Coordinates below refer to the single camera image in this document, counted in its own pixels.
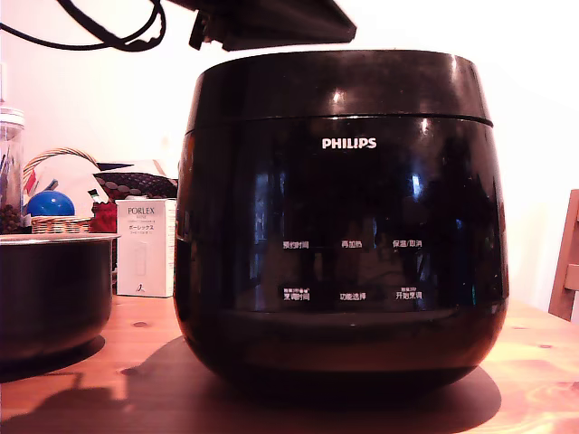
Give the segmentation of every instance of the red item in basket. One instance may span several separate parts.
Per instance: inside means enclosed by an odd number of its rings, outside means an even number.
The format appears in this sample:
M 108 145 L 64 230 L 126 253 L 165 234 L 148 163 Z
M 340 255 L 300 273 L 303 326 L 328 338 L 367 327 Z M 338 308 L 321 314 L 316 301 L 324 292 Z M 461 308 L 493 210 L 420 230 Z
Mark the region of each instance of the red item in basket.
M 117 205 L 113 202 L 92 205 L 94 218 L 90 221 L 90 231 L 117 233 Z

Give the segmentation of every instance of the philips logo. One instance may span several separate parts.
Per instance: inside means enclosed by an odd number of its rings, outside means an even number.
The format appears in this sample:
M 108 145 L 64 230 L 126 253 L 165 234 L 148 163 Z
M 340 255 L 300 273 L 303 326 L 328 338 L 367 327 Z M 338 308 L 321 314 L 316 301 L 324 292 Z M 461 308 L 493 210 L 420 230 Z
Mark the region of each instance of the philips logo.
M 362 149 L 376 147 L 376 139 L 372 138 L 322 138 L 322 149 Z

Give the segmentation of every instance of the white box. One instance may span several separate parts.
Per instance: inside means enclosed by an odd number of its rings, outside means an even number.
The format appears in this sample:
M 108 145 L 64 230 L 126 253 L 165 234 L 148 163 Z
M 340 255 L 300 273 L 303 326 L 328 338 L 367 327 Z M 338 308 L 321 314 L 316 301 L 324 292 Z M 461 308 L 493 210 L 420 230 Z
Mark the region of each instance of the white box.
M 117 201 L 117 294 L 173 296 L 176 200 Z

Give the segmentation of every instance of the cooking pot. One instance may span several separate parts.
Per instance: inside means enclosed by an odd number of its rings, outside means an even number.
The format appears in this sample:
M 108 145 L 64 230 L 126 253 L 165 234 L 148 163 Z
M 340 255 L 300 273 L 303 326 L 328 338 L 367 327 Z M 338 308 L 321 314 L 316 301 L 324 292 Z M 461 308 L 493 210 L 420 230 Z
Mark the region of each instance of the cooking pot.
M 89 342 L 109 320 L 114 234 L 0 237 L 0 365 Z
M 472 371 L 508 300 L 492 129 L 475 65 L 446 53 L 204 72 L 177 199 L 176 312 L 195 354 L 284 393 Z

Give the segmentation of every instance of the red object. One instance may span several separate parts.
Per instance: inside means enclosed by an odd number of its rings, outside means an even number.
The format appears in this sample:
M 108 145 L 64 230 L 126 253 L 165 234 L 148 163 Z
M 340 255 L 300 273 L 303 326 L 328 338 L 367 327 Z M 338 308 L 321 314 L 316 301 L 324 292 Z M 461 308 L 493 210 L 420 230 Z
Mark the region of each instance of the red object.
M 33 189 L 35 182 L 36 182 L 36 172 L 33 170 L 30 173 L 30 177 L 28 178 L 28 182 L 24 186 L 24 190 L 26 191 L 26 193 L 30 193 L 30 191 Z
M 90 231 L 117 233 L 117 205 L 113 202 L 92 205 L 94 218 L 90 221 Z

